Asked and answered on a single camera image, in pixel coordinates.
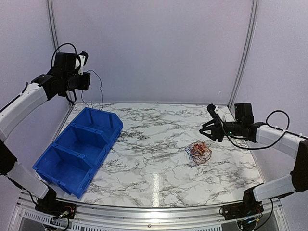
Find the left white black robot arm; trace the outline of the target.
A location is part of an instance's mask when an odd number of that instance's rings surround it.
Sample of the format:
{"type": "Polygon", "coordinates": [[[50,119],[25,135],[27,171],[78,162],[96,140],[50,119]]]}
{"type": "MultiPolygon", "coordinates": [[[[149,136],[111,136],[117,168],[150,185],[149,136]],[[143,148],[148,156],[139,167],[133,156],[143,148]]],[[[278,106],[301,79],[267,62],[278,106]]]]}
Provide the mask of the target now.
{"type": "Polygon", "coordinates": [[[27,191],[30,197],[36,196],[36,209],[50,214],[57,214],[62,207],[56,199],[56,191],[20,164],[4,142],[32,111],[54,96],[68,98],[69,91],[88,90],[90,73],[83,70],[88,57],[85,51],[55,51],[50,70],[26,83],[25,88],[0,110],[0,173],[16,187],[27,191]]]}

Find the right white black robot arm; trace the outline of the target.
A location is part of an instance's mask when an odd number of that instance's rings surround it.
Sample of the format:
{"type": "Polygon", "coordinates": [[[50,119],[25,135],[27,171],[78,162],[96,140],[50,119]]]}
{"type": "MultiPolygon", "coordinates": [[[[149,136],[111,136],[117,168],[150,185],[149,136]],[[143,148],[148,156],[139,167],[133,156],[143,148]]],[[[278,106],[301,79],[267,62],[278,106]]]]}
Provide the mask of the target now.
{"type": "Polygon", "coordinates": [[[289,128],[271,126],[267,121],[255,122],[252,105],[237,103],[234,106],[235,121],[225,122],[219,109],[209,104],[207,110],[212,120],[202,125],[200,134],[213,141],[229,141],[238,137],[260,144],[258,150],[274,148],[295,160],[293,170],[286,176],[260,184],[244,192],[238,211],[248,216],[263,200],[286,197],[308,189],[308,139],[289,131],[289,128]]]}

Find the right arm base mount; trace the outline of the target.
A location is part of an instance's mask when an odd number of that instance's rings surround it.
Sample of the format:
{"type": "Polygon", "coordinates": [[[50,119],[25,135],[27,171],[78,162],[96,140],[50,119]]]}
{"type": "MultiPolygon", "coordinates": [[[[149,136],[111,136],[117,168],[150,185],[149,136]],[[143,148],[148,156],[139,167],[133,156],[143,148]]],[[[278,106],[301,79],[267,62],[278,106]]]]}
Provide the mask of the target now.
{"type": "Polygon", "coordinates": [[[255,199],[254,188],[255,186],[244,191],[241,202],[223,205],[219,210],[219,214],[225,220],[232,220],[262,213],[264,208],[262,202],[255,199]]]}

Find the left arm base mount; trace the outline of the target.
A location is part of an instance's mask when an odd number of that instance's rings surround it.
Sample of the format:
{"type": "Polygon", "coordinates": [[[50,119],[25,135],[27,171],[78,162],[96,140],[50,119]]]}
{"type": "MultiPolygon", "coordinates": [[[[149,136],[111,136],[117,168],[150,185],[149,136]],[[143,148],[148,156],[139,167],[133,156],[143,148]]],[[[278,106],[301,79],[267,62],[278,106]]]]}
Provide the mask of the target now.
{"type": "Polygon", "coordinates": [[[66,216],[69,219],[75,217],[76,204],[58,200],[56,191],[48,186],[48,191],[42,199],[37,199],[35,209],[49,215],[60,218],[66,216]]]}

